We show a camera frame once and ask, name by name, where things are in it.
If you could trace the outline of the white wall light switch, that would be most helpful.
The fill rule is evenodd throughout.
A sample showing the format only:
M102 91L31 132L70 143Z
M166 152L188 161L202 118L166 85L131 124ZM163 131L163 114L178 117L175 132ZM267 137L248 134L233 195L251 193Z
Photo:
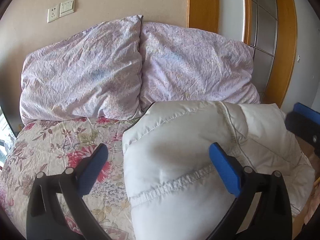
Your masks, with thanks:
M60 3L60 17L72 14L75 12L75 0L66 0Z

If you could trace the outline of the white wall power socket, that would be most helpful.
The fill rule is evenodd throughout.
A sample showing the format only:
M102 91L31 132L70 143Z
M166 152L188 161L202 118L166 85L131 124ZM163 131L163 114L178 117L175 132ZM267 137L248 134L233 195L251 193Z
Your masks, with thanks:
M60 5L56 4L47 11L47 23L53 22L60 17Z

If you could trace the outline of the left lilac floral pillow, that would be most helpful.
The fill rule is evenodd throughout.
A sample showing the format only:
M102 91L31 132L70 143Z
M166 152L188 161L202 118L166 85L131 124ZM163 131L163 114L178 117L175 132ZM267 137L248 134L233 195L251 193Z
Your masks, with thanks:
M99 23L30 53L21 73L22 122L138 117L142 24L141 15Z

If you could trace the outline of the white puffy down jacket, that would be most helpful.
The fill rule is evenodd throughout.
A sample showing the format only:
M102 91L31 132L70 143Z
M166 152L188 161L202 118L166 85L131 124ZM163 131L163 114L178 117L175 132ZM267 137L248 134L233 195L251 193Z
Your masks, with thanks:
M205 239L234 201L209 157L218 143L255 172L280 171L291 211L310 196L315 171L275 105L154 103L123 134L124 179L136 239Z

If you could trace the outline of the right lilac floral pillow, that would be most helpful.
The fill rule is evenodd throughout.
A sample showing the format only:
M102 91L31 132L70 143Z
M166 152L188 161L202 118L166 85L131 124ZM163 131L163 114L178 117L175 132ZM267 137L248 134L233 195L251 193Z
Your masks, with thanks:
M219 34L156 22L142 26L140 105L180 100L259 103L253 49Z

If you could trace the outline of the wooden headboard panel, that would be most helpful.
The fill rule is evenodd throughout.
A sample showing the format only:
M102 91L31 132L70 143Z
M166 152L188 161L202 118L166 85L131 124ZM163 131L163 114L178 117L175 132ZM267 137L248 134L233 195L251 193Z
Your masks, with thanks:
M187 27L219 31L220 0L187 0Z

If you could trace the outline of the lilac floral pillow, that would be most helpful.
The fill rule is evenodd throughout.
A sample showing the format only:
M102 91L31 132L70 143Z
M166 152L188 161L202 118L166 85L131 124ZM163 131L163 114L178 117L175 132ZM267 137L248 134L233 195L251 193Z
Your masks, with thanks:
M142 26L140 105L180 100L259 103L253 49L219 34L156 22Z
M99 23L30 53L21 73L22 122L138 117L142 24L141 15Z

